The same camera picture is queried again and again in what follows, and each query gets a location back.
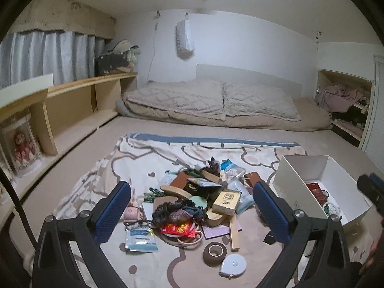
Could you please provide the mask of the brown elastic bandage roll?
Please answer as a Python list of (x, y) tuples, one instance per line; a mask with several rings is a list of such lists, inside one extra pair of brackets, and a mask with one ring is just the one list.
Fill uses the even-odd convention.
[(220, 242), (211, 242), (203, 251), (203, 261), (210, 267), (221, 264), (227, 256), (227, 248)]

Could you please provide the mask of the white blue medicine sachet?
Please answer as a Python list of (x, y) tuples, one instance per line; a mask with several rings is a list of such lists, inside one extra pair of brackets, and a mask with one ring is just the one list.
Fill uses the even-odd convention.
[(129, 226), (126, 228), (125, 249), (129, 252), (157, 252), (156, 236), (148, 226)]

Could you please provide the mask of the purple notepad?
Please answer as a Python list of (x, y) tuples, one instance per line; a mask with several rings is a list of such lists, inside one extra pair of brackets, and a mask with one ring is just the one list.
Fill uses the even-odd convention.
[(222, 236), (230, 235), (230, 221), (225, 220), (222, 224), (219, 224), (214, 227), (209, 227), (207, 225), (202, 225), (202, 233), (204, 234), (205, 239), (215, 239)]

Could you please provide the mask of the black bag on shelf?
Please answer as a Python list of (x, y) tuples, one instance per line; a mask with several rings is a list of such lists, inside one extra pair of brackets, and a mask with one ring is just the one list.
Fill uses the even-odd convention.
[(95, 61), (95, 74), (97, 76), (112, 73), (130, 73), (127, 52), (109, 51), (99, 55)]

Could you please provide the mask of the small black cube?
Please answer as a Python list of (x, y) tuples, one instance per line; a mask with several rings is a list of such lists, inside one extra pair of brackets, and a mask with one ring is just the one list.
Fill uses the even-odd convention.
[(276, 243), (276, 239), (275, 237), (273, 236), (273, 233), (271, 231), (269, 231), (266, 236), (264, 237), (264, 240), (263, 242), (265, 242), (266, 244), (268, 245), (273, 245), (274, 243)]

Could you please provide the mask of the long wooden stick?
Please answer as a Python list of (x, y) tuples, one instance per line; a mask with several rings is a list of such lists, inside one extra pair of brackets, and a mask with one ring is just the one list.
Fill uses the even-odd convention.
[(229, 221), (230, 230), (230, 246), (232, 252), (237, 252), (240, 249), (240, 237), (238, 233), (238, 223), (236, 215), (233, 215)]

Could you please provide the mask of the white round tape measure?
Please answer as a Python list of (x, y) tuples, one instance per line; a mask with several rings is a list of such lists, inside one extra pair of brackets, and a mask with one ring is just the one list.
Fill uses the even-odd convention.
[(226, 256), (222, 261), (219, 275), (225, 278), (237, 278), (245, 272), (246, 268), (247, 262), (245, 258), (233, 253)]

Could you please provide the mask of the red snack packet upper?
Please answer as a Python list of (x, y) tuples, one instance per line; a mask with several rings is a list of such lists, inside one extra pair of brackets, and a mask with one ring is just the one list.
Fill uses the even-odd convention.
[(182, 222), (180, 224), (168, 223), (161, 228), (163, 234), (187, 236), (193, 226), (191, 221)]

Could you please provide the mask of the light blue plastic packet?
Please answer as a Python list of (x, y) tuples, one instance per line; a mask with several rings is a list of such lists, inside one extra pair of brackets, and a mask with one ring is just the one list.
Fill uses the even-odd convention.
[(238, 179), (233, 178), (229, 181), (228, 189), (239, 192), (241, 194), (238, 206), (236, 208), (236, 214), (240, 215), (254, 205), (254, 199), (249, 193), (245, 185)]

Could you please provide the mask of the dark crocheted yarn bag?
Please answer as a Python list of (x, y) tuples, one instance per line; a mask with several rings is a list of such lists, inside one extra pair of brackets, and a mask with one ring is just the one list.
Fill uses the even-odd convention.
[(191, 200), (177, 200), (159, 205), (152, 214), (152, 222), (157, 226), (181, 224), (188, 220), (201, 222), (205, 218), (204, 209)]

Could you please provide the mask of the red snack packet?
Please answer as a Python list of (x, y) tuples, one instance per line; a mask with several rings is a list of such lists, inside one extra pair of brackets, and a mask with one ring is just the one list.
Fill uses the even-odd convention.
[(168, 223), (161, 228), (163, 234), (187, 236), (193, 226), (191, 221), (182, 222), (180, 224)]
[(197, 234), (197, 229), (196, 228), (193, 228), (191, 229), (187, 235), (184, 236), (184, 238), (186, 239), (194, 239), (196, 237), (196, 234)]

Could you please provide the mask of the red cigarette pack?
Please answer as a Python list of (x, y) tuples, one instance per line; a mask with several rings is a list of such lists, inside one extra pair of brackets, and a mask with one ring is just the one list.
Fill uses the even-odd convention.
[(307, 183), (306, 186), (321, 206), (327, 202), (327, 198), (318, 183)]

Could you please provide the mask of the pink handheld fan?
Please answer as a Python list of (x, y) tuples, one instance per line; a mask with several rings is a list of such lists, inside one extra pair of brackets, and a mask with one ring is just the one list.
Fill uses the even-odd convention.
[(138, 206), (129, 205), (126, 207), (123, 219), (124, 223), (134, 223), (141, 218), (141, 208)]

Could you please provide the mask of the beige quilted duvet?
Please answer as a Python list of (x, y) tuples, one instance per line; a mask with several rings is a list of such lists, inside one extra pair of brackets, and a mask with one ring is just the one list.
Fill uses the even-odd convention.
[(122, 116), (179, 124), (312, 132), (329, 129), (329, 113), (282, 89), (214, 80), (152, 82), (116, 101)]

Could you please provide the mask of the patterned white pink blanket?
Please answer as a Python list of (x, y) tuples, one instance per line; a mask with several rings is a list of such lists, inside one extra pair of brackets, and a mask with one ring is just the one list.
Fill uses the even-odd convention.
[[(150, 188), (168, 185), (182, 169), (200, 167), (209, 158), (229, 160), (272, 183), (283, 155), (307, 154), (299, 144), (289, 142), (126, 135), (112, 153), (79, 179), (53, 213), (59, 219), (73, 218), (92, 209), (121, 180), (131, 185), (135, 197), (142, 196)], [(101, 248), (128, 287), (255, 287), (281, 253), (282, 245), (263, 242), (268, 229), (253, 206), (238, 216), (238, 225), (240, 254), (247, 268), (234, 279), (221, 277), (219, 267), (206, 265), (202, 258), (209, 242), (228, 246), (229, 235), (209, 240), (203, 236), (198, 245), (186, 248), (157, 239), (157, 252), (129, 252), (125, 249), (125, 226), (118, 223)]]

